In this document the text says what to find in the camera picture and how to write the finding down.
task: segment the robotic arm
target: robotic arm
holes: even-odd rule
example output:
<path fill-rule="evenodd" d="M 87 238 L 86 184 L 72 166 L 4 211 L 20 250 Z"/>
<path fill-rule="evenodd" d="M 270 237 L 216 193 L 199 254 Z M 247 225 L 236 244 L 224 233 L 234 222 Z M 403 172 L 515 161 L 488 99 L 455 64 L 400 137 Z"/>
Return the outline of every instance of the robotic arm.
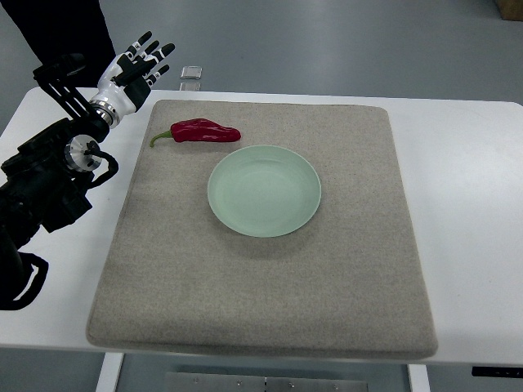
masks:
<path fill-rule="evenodd" d="M 87 102 L 67 83 L 67 77 L 82 68 L 80 55 L 62 56 L 34 71 L 38 85 L 72 119 L 64 118 L 18 147 L 1 169 L 7 183 L 0 187 L 0 310 L 19 310 L 39 294 L 47 262 L 18 252 L 36 234 L 40 225 L 50 233 L 73 224 L 92 205 L 86 192 L 118 171 L 116 160 L 101 143 L 122 118 L 136 112 L 150 88 L 168 71 L 168 65 L 153 68 L 174 50 L 171 43 L 157 50 L 158 41 L 144 51 L 151 38 L 146 33 L 126 52 L 117 56 L 98 82 L 98 93 Z M 94 179 L 101 161 L 107 172 Z M 34 266 L 38 268 L 28 286 Z"/>

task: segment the white table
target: white table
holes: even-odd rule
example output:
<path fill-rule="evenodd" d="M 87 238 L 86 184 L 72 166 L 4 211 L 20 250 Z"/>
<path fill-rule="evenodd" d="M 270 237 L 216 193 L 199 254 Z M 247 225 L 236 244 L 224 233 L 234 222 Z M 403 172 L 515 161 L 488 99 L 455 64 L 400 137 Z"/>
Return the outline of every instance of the white table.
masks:
<path fill-rule="evenodd" d="M 81 92 L 90 98 L 96 90 Z M 87 317 L 151 109 L 166 99 L 386 109 L 440 342 L 422 363 L 523 364 L 523 108 L 336 96 L 153 91 L 102 143 L 120 171 L 87 192 L 93 209 L 53 234 L 40 229 L 23 248 L 49 261 L 50 269 L 32 305 L 0 312 L 0 346 L 101 350 L 86 340 Z M 0 163 L 63 117 L 50 97 L 31 90 L 0 139 Z"/>

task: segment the ceramic plate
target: ceramic plate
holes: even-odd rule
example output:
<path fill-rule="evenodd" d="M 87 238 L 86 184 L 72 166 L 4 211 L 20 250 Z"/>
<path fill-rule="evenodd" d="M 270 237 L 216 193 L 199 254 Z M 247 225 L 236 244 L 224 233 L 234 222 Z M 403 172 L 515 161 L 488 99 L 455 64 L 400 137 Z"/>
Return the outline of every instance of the ceramic plate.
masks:
<path fill-rule="evenodd" d="M 302 227 L 315 214 L 321 184 L 300 155 L 273 145 L 253 145 L 223 158 L 208 181 L 217 218 L 238 233 L 277 237 Z"/>

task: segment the pepper stem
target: pepper stem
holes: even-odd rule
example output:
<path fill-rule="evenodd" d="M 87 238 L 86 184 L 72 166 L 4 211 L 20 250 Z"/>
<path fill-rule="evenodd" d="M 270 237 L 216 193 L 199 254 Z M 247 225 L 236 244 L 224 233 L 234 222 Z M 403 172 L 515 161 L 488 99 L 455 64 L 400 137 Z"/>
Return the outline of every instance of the pepper stem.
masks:
<path fill-rule="evenodd" d="M 156 139 L 161 138 L 161 137 L 172 137 L 172 135 L 171 135 L 171 131 L 166 131 L 166 132 L 160 133 L 159 135 L 156 135 L 155 137 L 153 137 L 153 138 L 150 140 L 149 145 L 150 145 L 151 147 L 154 147 L 154 141 L 155 141 Z"/>

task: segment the person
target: person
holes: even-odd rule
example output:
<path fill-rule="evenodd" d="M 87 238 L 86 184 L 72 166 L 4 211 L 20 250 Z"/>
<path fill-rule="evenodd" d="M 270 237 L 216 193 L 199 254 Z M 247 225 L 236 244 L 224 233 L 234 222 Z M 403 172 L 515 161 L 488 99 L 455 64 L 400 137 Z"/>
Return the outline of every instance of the person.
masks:
<path fill-rule="evenodd" d="M 95 87 L 116 56 L 98 0 L 0 0 L 37 58 L 81 53 L 86 67 L 69 77 L 75 87 Z"/>

